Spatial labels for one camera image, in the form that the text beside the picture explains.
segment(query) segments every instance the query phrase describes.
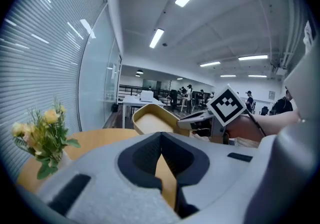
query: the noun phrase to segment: person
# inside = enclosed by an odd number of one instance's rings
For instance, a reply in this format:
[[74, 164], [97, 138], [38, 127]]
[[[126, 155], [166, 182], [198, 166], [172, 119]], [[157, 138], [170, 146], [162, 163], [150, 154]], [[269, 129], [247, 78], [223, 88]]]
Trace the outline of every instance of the person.
[[200, 90], [200, 93], [199, 93], [199, 105], [201, 105], [204, 101], [204, 90]]
[[246, 93], [248, 95], [248, 99], [246, 100], [246, 109], [249, 110], [250, 113], [252, 113], [252, 107], [254, 105], [254, 98], [252, 97], [252, 93], [250, 90]]
[[273, 105], [270, 112], [273, 113], [273, 115], [278, 115], [284, 112], [293, 111], [293, 107], [291, 104], [292, 96], [289, 92], [289, 90], [285, 91], [285, 96], [281, 99], [278, 99], [278, 101]]
[[182, 94], [186, 94], [186, 93], [187, 93], [187, 89], [184, 88], [183, 86], [181, 87], [181, 93], [182, 93]]
[[188, 90], [186, 92], [186, 97], [187, 97], [187, 100], [186, 100], [186, 112], [191, 114], [191, 110], [192, 110], [192, 107], [191, 107], [191, 100], [192, 100], [192, 85], [189, 84], [188, 85]]

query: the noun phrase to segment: chair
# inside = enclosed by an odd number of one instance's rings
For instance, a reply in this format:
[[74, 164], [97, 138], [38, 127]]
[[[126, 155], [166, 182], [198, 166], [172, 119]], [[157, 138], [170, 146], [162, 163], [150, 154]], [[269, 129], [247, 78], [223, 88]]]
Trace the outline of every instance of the chair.
[[175, 111], [175, 108], [176, 108], [176, 106], [178, 105], [178, 104], [177, 104], [178, 92], [177, 92], [176, 90], [171, 90], [169, 96], [170, 96], [170, 98], [171, 98], [170, 105], [171, 105], [171, 110], [172, 110], [172, 112], [173, 112], [173, 111]]
[[262, 109], [261, 109], [261, 116], [265, 116], [266, 114], [268, 114], [268, 107], [267, 106], [264, 106]]

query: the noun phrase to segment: wooden table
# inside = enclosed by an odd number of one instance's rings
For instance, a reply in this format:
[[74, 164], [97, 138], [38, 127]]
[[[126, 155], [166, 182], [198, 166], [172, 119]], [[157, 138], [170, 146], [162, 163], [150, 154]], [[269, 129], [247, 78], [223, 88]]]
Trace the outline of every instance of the wooden table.
[[[134, 129], [118, 128], [77, 132], [71, 137], [79, 141], [81, 148], [67, 146], [64, 150], [71, 160], [76, 160], [90, 150], [121, 140], [127, 140], [138, 135], [139, 134]], [[30, 158], [22, 167], [17, 179], [17, 184], [23, 186], [26, 190], [35, 193], [40, 185], [45, 181], [45, 179], [37, 179], [37, 173], [40, 166], [40, 162], [36, 161], [33, 157]], [[158, 160], [155, 176], [162, 180], [162, 196], [174, 209], [177, 181], [162, 155]]]

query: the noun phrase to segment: black railing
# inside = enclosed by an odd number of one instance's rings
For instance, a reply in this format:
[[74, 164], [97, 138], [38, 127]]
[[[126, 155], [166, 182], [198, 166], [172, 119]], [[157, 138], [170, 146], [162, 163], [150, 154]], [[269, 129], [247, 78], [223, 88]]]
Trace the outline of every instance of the black railing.
[[[170, 95], [169, 90], [163, 90], [163, 89], [151, 89], [149, 90], [148, 87], [139, 87], [139, 86], [131, 86], [131, 85], [119, 85], [119, 91], [118, 91], [118, 103], [121, 103], [126, 95], [137, 95], [140, 94], [142, 91], [152, 91], [153, 96], [156, 98], [158, 97], [159, 101], [164, 103], [166, 106], [170, 105], [171, 99], [168, 99], [167, 97]], [[195, 104], [199, 105], [199, 91], [193, 91], [192, 92], [192, 98], [195, 99]], [[210, 93], [205, 92], [203, 95], [204, 102], [207, 102], [209, 100]]]
[[130, 85], [119, 85], [118, 91], [118, 102], [120, 103], [126, 95], [137, 95], [140, 94], [142, 91], [152, 91], [154, 97], [158, 97], [159, 101], [164, 103], [166, 106], [170, 103], [170, 99], [168, 99], [168, 95], [170, 94], [169, 90], [163, 89], [151, 89], [149, 90], [148, 87], [138, 87], [138, 86], [130, 86]]

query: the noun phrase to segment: yellow flower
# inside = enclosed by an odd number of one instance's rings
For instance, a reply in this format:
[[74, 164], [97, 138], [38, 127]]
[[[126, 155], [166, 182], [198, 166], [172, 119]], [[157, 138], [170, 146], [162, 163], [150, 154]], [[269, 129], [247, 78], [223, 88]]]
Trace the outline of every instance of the yellow flower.
[[47, 124], [54, 124], [58, 120], [59, 115], [56, 113], [54, 109], [49, 109], [44, 112], [44, 119]]
[[22, 125], [22, 132], [23, 134], [32, 134], [34, 133], [36, 130], [36, 126], [32, 123], [32, 124], [27, 124], [27, 123], [24, 123]]
[[19, 123], [19, 122], [15, 122], [13, 125], [12, 125], [12, 135], [15, 136], [15, 137], [18, 137], [20, 135], [23, 134], [23, 128], [24, 128], [24, 125], [22, 123]]
[[67, 110], [66, 110], [64, 105], [60, 106], [60, 111], [61, 111], [61, 113], [66, 113], [67, 112]]

